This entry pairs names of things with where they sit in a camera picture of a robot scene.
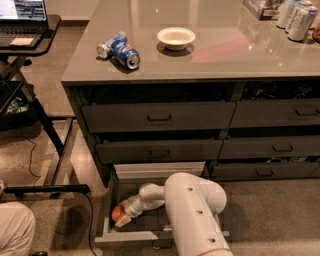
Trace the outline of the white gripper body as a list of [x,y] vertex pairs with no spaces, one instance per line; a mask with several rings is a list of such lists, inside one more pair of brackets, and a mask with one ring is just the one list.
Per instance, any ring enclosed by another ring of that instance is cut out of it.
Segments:
[[131,218],[141,215],[147,208],[148,202],[139,195],[131,196],[124,204],[125,213]]

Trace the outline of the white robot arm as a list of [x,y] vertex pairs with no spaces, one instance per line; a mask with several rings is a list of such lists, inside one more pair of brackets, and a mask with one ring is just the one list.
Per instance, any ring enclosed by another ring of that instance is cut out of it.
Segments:
[[180,172],[163,186],[143,184],[113,209],[111,218],[122,227],[144,211],[165,206],[179,256],[233,256],[218,221],[226,203],[219,184]]

